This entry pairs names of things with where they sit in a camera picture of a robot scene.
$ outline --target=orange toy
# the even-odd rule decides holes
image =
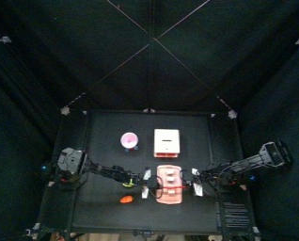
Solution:
[[[129,203],[135,200],[133,196],[124,196],[121,199],[120,199],[120,203],[125,204],[125,203]]]

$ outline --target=black table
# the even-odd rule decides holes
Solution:
[[[177,158],[153,157],[155,129],[180,130],[181,152]],[[124,151],[120,137],[125,132],[139,136],[139,149]],[[240,160],[241,149],[236,121],[225,114],[72,111],[62,117],[53,148],[53,161],[62,149],[85,151],[93,162],[111,167],[120,165],[135,173],[149,167],[156,173],[159,165],[172,164],[183,169],[205,169],[229,160]],[[156,202],[149,195],[144,200],[140,187],[125,188],[121,183],[89,173],[88,180],[72,191],[46,186],[40,211],[40,236],[50,232],[120,233],[151,235],[151,233],[213,234],[223,233],[224,211],[220,193],[205,184],[204,197],[183,191],[181,204]],[[231,202],[243,202],[249,209],[248,193],[239,189],[225,191]],[[125,195],[135,201],[119,203]],[[243,232],[251,233],[252,214]]]

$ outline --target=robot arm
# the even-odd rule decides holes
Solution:
[[[140,177],[132,171],[124,170],[120,166],[112,166],[111,168],[103,167],[100,164],[92,163],[89,171],[93,174],[111,178],[115,181],[123,183],[125,186],[140,185]]]
[[[82,173],[92,172],[96,175],[113,179],[125,186],[143,184],[143,179],[131,170],[124,170],[120,166],[112,166],[111,168],[103,167],[86,158],[86,154],[82,151],[72,148],[61,151],[57,159],[57,167],[57,176],[61,183],[74,183]]]
[[[259,153],[240,161],[221,163],[217,167],[200,172],[203,182],[211,179],[231,181],[239,174],[257,168],[277,169],[291,163],[288,150],[283,142],[269,142],[263,145]]]

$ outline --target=black curtain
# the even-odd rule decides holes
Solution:
[[[259,228],[299,240],[299,49],[240,113],[245,155],[280,138],[289,148],[292,167],[259,171],[253,188]]]
[[[0,42],[0,237],[36,222],[40,165],[50,160],[60,116],[13,47]]]

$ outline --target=pink object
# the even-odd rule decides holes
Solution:
[[[121,136],[120,143],[125,149],[133,149],[137,142],[139,138],[132,132],[128,132]]]
[[[157,202],[164,204],[181,203],[181,167],[173,165],[157,166],[157,182],[163,181],[163,189],[157,189]]]

